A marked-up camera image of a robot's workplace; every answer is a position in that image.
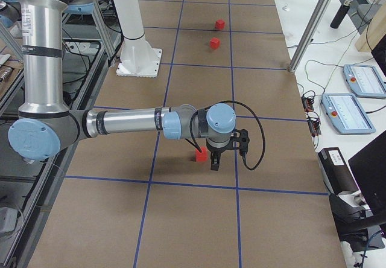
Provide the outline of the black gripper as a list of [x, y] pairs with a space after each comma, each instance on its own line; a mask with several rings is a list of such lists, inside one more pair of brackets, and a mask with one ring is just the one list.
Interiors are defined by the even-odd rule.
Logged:
[[218, 171], [220, 168], [220, 157], [226, 150], [238, 150], [239, 154], [246, 158], [250, 138], [246, 129], [235, 129], [225, 138], [207, 138], [206, 146], [210, 151], [210, 169]]

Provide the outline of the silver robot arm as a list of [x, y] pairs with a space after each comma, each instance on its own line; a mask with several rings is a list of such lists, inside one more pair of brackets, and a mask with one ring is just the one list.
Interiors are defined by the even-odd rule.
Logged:
[[248, 133], [236, 129], [236, 114], [228, 101], [204, 109], [188, 104], [121, 112], [68, 108], [63, 99], [62, 14], [76, 8], [91, 13], [93, 0], [17, 1], [21, 5], [25, 101], [19, 119], [8, 130], [8, 141], [23, 158], [42, 161], [86, 138], [148, 130], [192, 145], [204, 138], [212, 170], [219, 169], [226, 150], [238, 150], [246, 158]]

